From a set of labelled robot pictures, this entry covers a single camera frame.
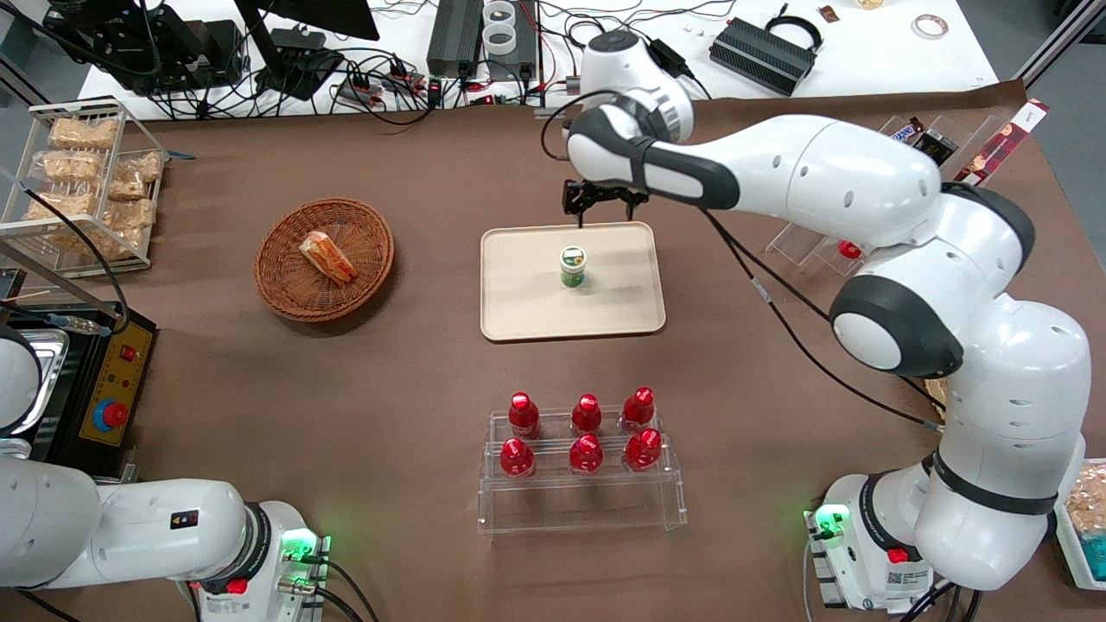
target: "wicker basket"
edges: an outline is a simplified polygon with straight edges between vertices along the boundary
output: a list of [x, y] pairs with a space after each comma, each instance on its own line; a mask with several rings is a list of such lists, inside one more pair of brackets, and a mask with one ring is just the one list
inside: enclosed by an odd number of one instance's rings
[[[357, 278], [337, 284], [300, 252], [309, 231], [330, 236], [357, 269]], [[279, 315], [298, 322], [326, 322], [365, 303], [392, 269], [395, 246], [387, 222], [373, 208], [351, 199], [309, 203], [281, 218], [253, 259], [253, 283], [261, 300]]]

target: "green indicator light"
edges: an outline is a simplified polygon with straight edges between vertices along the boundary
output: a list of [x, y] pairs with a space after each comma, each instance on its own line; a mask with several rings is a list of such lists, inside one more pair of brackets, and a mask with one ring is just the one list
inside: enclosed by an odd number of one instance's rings
[[844, 531], [841, 523], [848, 520], [848, 508], [839, 504], [827, 504], [820, 507], [814, 512], [814, 522], [817, 523], [822, 532], [839, 535]]
[[310, 529], [293, 529], [284, 532], [284, 537], [281, 539], [281, 552], [284, 557], [300, 560], [304, 556], [315, 552], [315, 545], [317, 542], [319, 537]]

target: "floor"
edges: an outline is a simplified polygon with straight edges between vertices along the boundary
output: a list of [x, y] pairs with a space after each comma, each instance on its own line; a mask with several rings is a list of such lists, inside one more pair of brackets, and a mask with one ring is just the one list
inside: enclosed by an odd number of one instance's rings
[[[1000, 79], [1013, 76], [1022, 63], [1044, 42], [1058, 23], [1054, 0], [961, 0], [960, 4], [980, 45]], [[55, 44], [39, 40], [27, 68], [54, 101], [73, 99], [80, 92], [87, 65], [77, 65]], [[1048, 104], [1048, 117], [1034, 135], [1044, 147], [1072, 207], [1100, 263], [1106, 266], [1106, 209], [1099, 157], [1102, 136], [1089, 131], [1102, 125], [1100, 102], [1106, 101], [1106, 45], [1079, 44], [1062, 58], [1031, 90], [1030, 95]], [[18, 100], [0, 108], [0, 135], [25, 135], [30, 121]], [[3, 141], [0, 164], [19, 164], [21, 141]], [[0, 196], [7, 196], [0, 179]]]
[[[35, 38], [34, 46], [23, 71], [43, 94], [53, 102], [75, 100], [88, 74], [88, 65], [79, 65], [53, 41]], [[0, 106], [0, 166], [14, 172], [19, 168], [20, 156], [27, 135], [31, 131], [31, 117], [27, 105], [12, 95], [7, 106]], [[11, 183], [0, 177], [0, 200], [8, 200]]]
[[[1051, 0], [960, 0], [968, 22], [1000, 80], [1013, 76], [1058, 24]], [[1102, 139], [1106, 111], [1106, 45], [1078, 44], [1042, 76], [1030, 96], [1048, 116], [1033, 135], [1067, 195], [1098, 262], [1106, 267]]]

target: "brown table mat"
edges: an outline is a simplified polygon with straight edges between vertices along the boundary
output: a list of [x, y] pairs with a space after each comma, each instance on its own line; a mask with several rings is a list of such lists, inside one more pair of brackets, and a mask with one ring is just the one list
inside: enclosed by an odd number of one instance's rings
[[[874, 128], [893, 114], [945, 114], [974, 127], [988, 114], [1009, 116], [1024, 96], [1002, 84], [961, 94], [717, 101], [697, 105], [695, 142], [789, 112]], [[530, 110], [514, 107], [435, 113], [403, 132], [367, 116], [153, 124], [167, 147], [198, 159], [170, 167], [153, 269], [123, 278], [132, 305], [161, 330], [135, 422], [143, 477], [222, 479], [249, 499], [291, 502], [334, 536], [334, 559], [387, 622], [801, 620], [801, 510], [843, 475], [918, 460], [937, 437], [818, 373], [705, 219], [664, 199], [638, 210], [656, 235], [668, 310], [660, 333], [486, 341], [480, 236], [568, 221], [561, 183], [574, 172], [545, 158], [539, 127]], [[563, 149], [555, 135], [550, 142]], [[1106, 455], [1103, 271], [1035, 141], [990, 187], [1037, 226], [1037, 247], [1011, 293], [1071, 313], [1094, 344], [1084, 433], [1088, 455]], [[270, 313], [250, 270], [276, 219], [328, 196], [379, 210], [397, 260], [378, 300], [321, 331]], [[622, 212], [611, 204], [588, 217]], [[755, 249], [783, 226], [721, 218]], [[782, 258], [771, 262], [823, 307], [843, 282], [828, 270], [807, 276]], [[935, 416], [898, 381], [852, 361], [824, 323], [764, 282], [842, 376]], [[682, 463], [686, 527], [494, 543], [477, 533], [489, 411], [519, 390], [554, 407], [584, 392], [616, 402], [641, 384], [656, 390]], [[1066, 587], [1063, 572], [1042, 547], [1010, 584], [987, 594], [978, 620], [1099, 620], [1106, 594]], [[168, 581], [42, 595], [85, 622], [190, 619]], [[886, 620], [823, 610], [813, 583], [811, 595], [818, 621]], [[0, 612], [50, 619], [11, 592], [0, 593]], [[328, 611], [327, 619], [341, 618]]]

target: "clear display stand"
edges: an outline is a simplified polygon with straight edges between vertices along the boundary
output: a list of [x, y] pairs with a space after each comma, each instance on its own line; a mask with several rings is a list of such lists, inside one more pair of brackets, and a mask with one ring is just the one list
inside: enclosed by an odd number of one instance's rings
[[[910, 122], [900, 116], [893, 116], [879, 129], [885, 136], [894, 136], [897, 132], [906, 127]], [[974, 133], [957, 125], [950, 118], [941, 115], [928, 125], [929, 129], [937, 132], [948, 138], [958, 148], [945, 163], [938, 167], [942, 182], [951, 182], [957, 174], [980, 152], [983, 145], [994, 136], [995, 132], [1005, 124], [1001, 118], [991, 115], [987, 117]], [[914, 145], [921, 136], [920, 133], [910, 136], [904, 144]], [[812, 231], [799, 225], [787, 224], [786, 227], [769, 242], [764, 252], [779, 252], [786, 257], [792, 263], [803, 267], [811, 258], [817, 258], [823, 263], [832, 268], [838, 274], [847, 277], [864, 265], [864, 255], [857, 259], [845, 257], [838, 249], [841, 240], [823, 236], [817, 231]], [[860, 249], [867, 255], [867, 249]]]
[[595, 531], [634, 527], [687, 525], [684, 479], [671, 439], [659, 416], [650, 425], [664, 438], [661, 456], [643, 473], [623, 466], [629, 439], [618, 431], [620, 405], [602, 406], [603, 425], [596, 436], [603, 447], [603, 466], [591, 475], [568, 468], [568, 448], [576, 437], [570, 428], [572, 410], [543, 411], [542, 435], [526, 444], [534, 452], [536, 470], [528, 478], [509, 477], [499, 465], [503, 442], [511, 438], [507, 412], [488, 418], [488, 442], [480, 467], [478, 530], [492, 538], [504, 533]]

